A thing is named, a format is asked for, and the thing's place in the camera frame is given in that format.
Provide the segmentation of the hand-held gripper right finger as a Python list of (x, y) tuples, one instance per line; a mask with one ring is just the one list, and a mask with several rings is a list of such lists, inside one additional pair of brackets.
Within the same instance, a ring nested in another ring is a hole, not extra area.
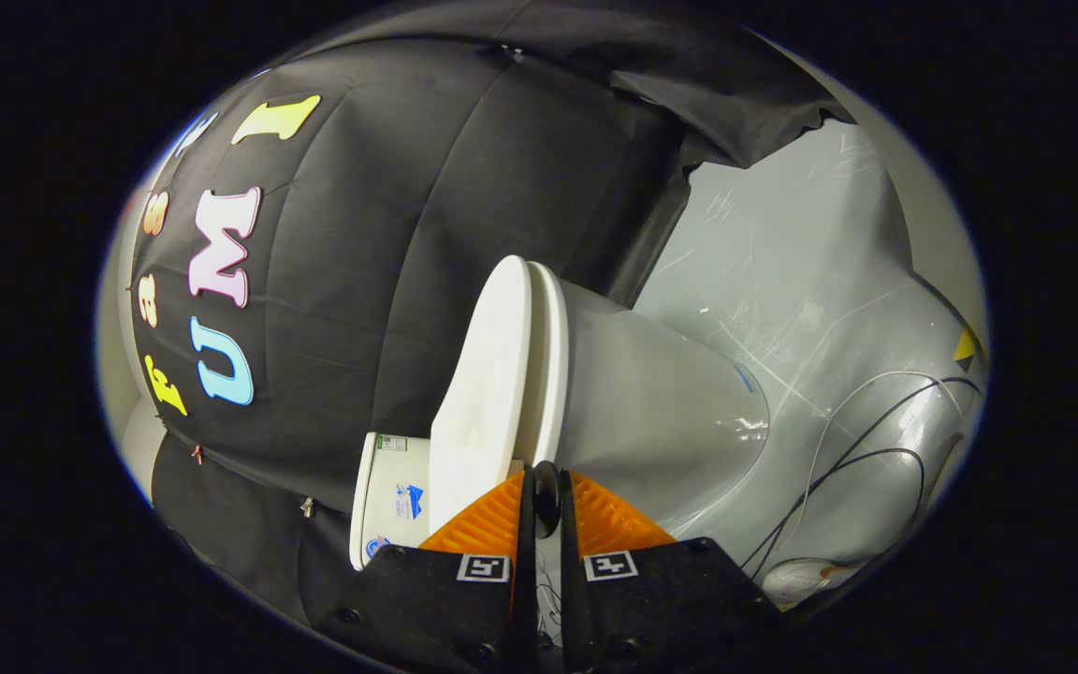
[(565, 673), (733, 673), (782, 613), (718, 542), (676, 541), (591, 479), (563, 470)]

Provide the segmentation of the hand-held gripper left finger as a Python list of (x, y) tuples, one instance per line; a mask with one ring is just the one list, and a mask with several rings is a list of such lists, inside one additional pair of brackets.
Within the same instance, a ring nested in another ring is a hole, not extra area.
[(320, 631), (392, 673), (535, 673), (534, 495), (523, 469), (455, 517), (462, 526), (500, 517), (490, 547), (381, 547)]

